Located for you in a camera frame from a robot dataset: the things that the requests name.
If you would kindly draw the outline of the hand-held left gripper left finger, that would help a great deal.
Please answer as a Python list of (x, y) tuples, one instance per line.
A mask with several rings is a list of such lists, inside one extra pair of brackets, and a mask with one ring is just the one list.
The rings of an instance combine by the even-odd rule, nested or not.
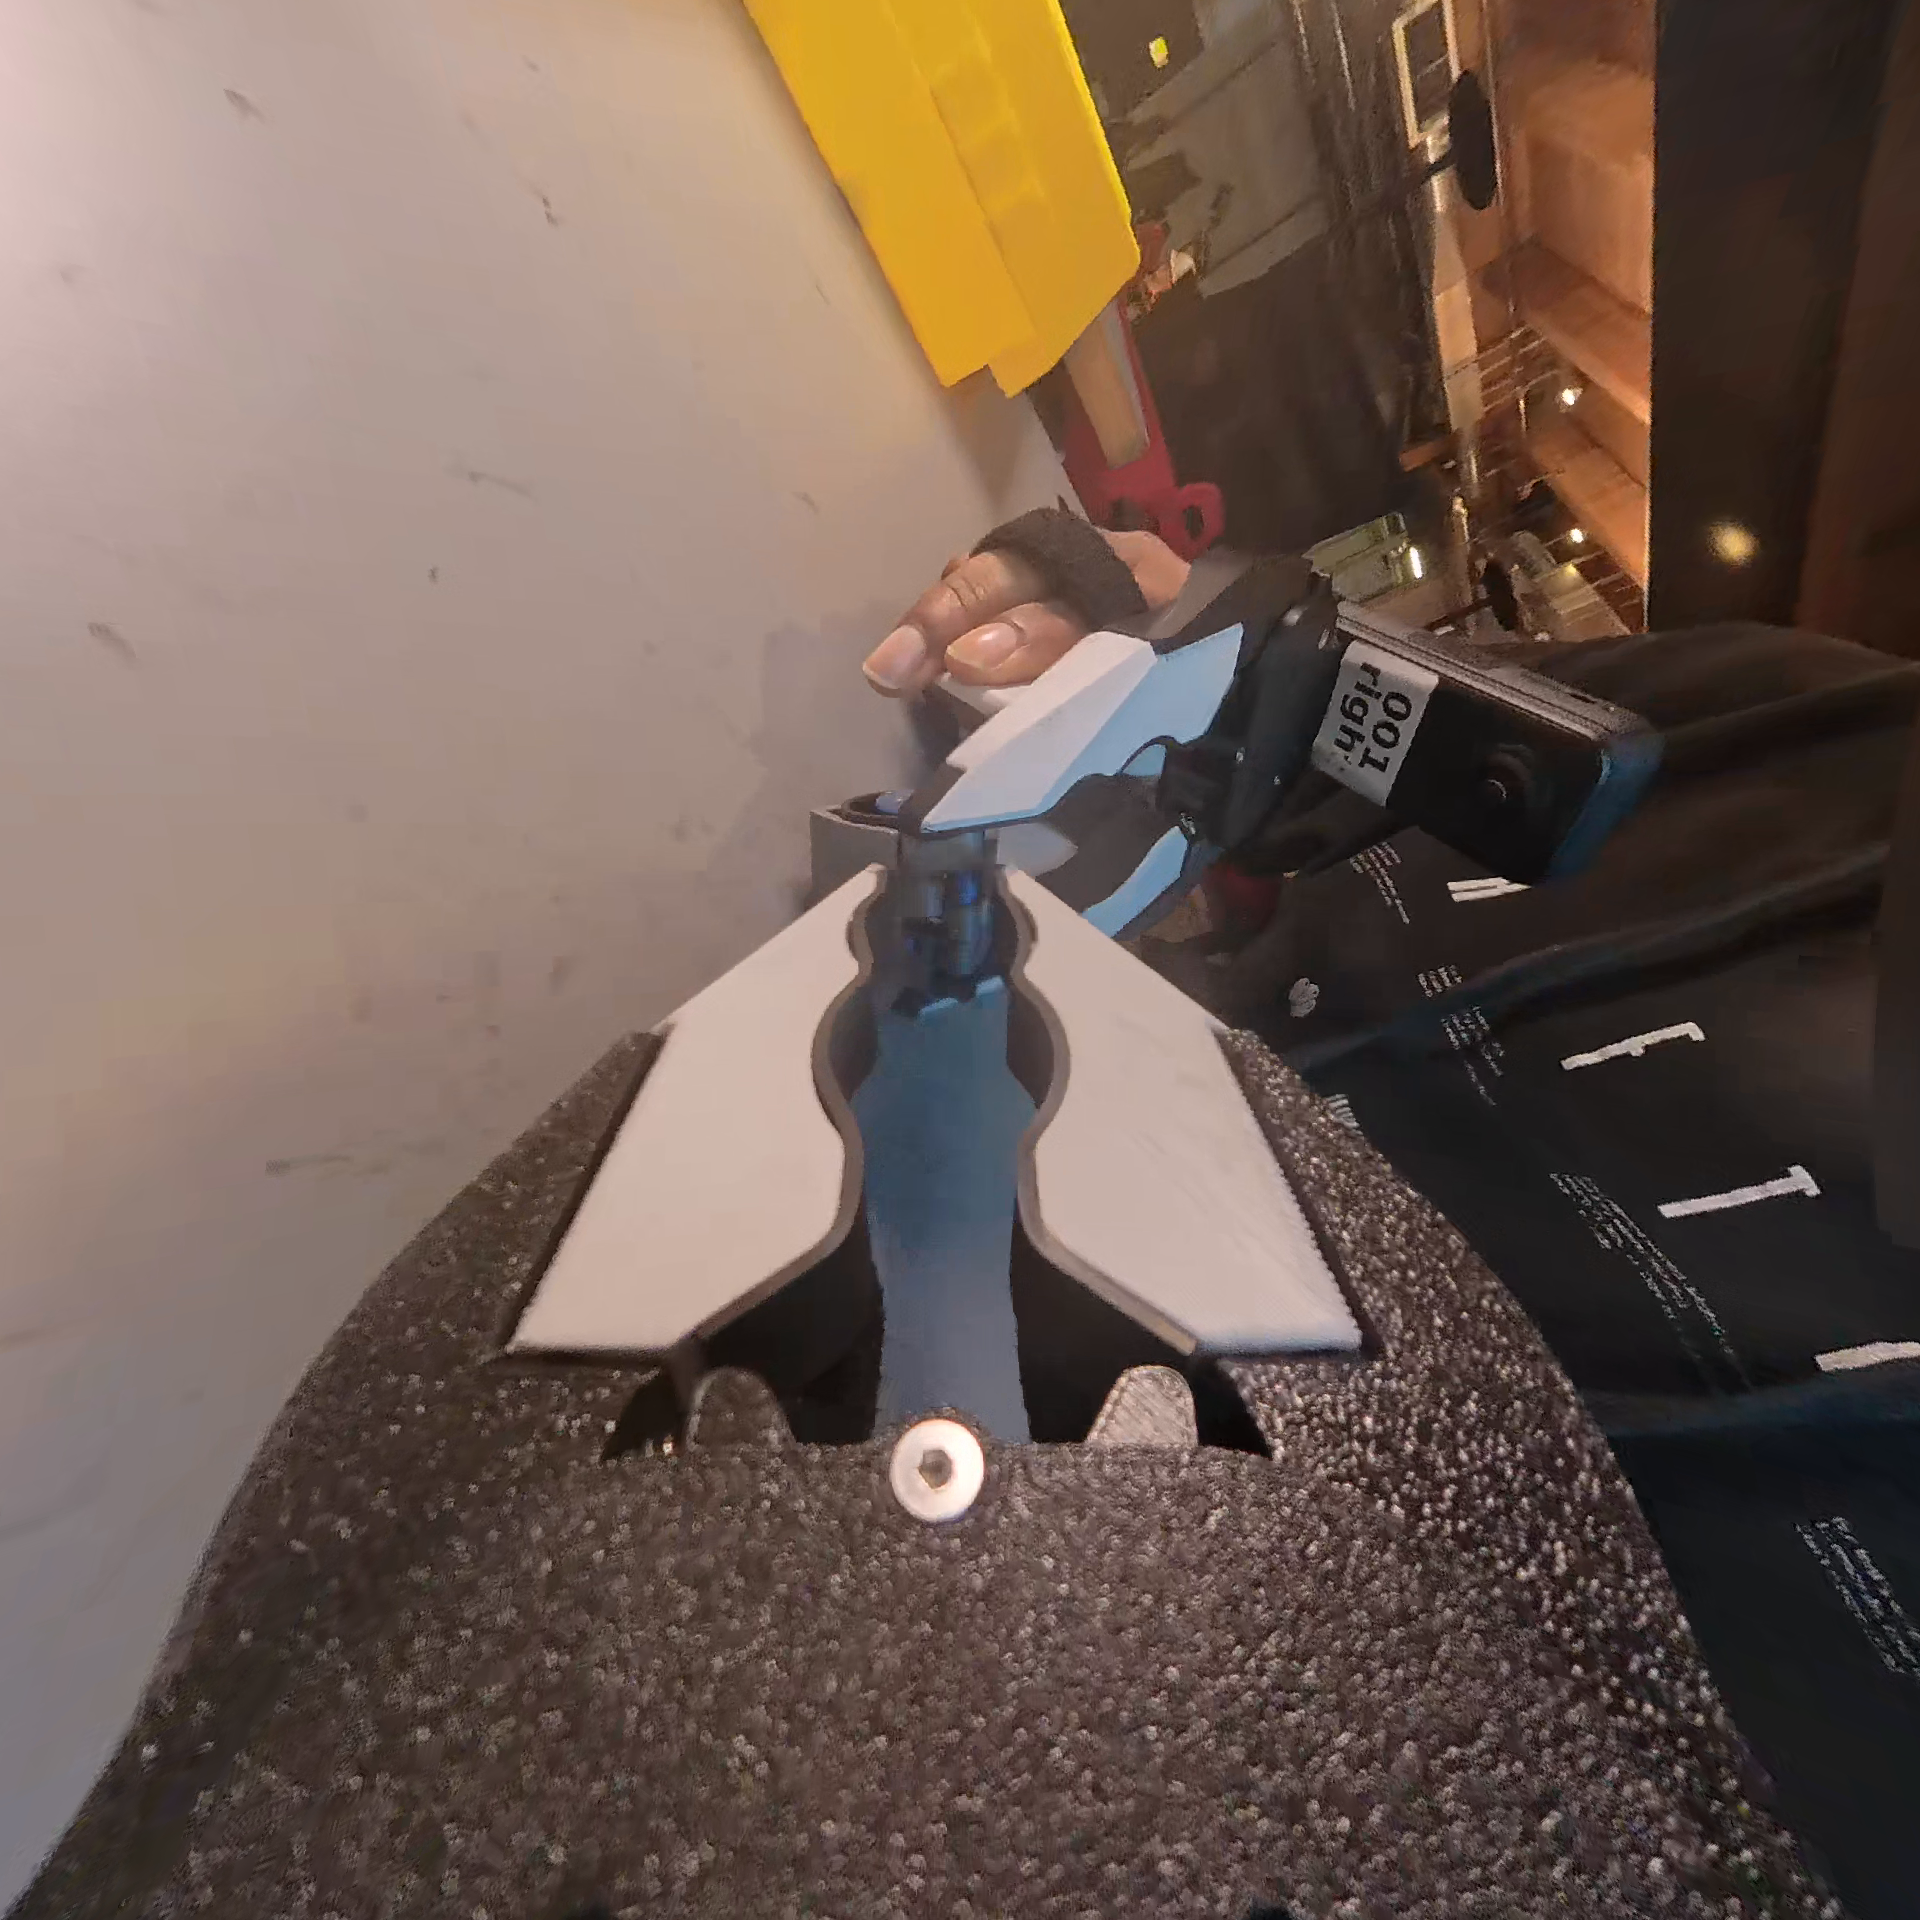
[(512, 1320), (524, 1365), (760, 1378), (804, 1443), (873, 1435), (883, 1295), (853, 1093), (876, 1066), (865, 868), (649, 1034)]

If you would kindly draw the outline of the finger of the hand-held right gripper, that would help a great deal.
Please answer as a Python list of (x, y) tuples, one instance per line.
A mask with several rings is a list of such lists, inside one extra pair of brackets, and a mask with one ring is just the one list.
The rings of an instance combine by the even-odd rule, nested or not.
[(996, 709), (918, 788), (918, 835), (994, 831), (1050, 814), (1090, 778), (1206, 733), (1238, 671), (1244, 626), (1173, 652), (1105, 630)]
[(1193, 842), (1141, 775), (1092, 775), (1075, 783), (1036, 828), (1066, 855), (1036, 871), (1041, 887), (1110, 939), (1133, 939), (1188, 895)]

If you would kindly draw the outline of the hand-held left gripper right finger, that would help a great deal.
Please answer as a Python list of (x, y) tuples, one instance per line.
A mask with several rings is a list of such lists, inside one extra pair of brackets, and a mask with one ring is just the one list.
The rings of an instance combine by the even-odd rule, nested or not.
[(1365, 1326), (1225, 1030), (1038, 880), (1001, 882), (1014, 1151), (1011, 1290), (1029, 1435), (1083, 1443), (1166, 1370), (1196, 1439), (1248, 1443), (1242, 1362), (1355, 1359)]

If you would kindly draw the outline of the black toy lens assembly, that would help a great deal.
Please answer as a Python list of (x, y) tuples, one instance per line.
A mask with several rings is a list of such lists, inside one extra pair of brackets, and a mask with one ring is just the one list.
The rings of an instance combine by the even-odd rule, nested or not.
[(896, 835), (883, 891), (886, 1012), (924, 1020), (1000, 987), (1000, 874), (996, 830)]

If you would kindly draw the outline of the grey curved toy panel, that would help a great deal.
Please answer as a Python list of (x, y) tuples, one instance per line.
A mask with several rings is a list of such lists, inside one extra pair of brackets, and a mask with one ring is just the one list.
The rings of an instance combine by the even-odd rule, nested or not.
[(808, 906), (820, 906), (862, 875), (877, 875), (873, 899), (925, 891), (939, 880), (937, 847), (904, 822), (905, 786), (870, 790), (808, 815)]

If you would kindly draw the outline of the person's right hand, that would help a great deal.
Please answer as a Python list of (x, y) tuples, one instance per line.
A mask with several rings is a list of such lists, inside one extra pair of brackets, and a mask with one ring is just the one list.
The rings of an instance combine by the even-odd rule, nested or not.
[(866, 683), (916, 696), (937, 678), (1017, 687), (1092, 632), (1166, 611), (1190, 565), (1150, 532), (1106, 532), (1060, 507), (992, 527), (868, 652)]

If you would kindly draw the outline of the person's black hoodie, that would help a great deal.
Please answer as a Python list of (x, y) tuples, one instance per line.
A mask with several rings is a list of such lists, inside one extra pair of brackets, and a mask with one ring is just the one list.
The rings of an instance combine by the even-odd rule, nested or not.
[(1788, 1821), (1916, 1915), (1916, 1253), (1876, 1221), (1883, 835), (1534, 891), (1406, 831), (1283, 882), (1245, 1022), (1606, 1431)]

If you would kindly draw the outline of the yellow storage bin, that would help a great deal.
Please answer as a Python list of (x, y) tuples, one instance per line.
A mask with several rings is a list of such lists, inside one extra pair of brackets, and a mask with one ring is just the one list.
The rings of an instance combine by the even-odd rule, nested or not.
[(750, 2), (934, 376), (1022, 396), (1136, 275), (1057, 2)]

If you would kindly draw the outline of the black floor lamp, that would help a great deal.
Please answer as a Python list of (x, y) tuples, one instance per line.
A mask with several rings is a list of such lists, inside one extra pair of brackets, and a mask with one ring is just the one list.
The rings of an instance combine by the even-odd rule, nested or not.
[(1445, 115), (1420, 124), (1413, 144), (1427, 156), (1414, 186), (1451, 175), (1468, 207), (1489, 210), (1497, 203), (1497, 119), (1476, 70), (1465, 66), (1454, 76)]

